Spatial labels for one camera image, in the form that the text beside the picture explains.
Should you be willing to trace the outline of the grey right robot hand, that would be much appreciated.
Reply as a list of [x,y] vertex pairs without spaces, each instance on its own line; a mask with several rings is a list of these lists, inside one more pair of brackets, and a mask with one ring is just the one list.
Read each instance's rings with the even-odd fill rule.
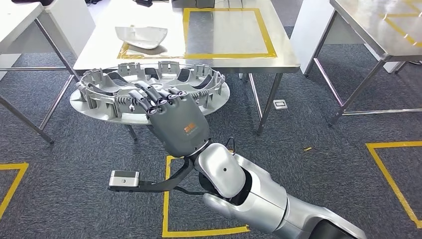
[[128,94],[146,112],[150,130],[174,157],[190,156],[209,143],[210,127],[196,101],[176,87],[157,90],[144,81]]

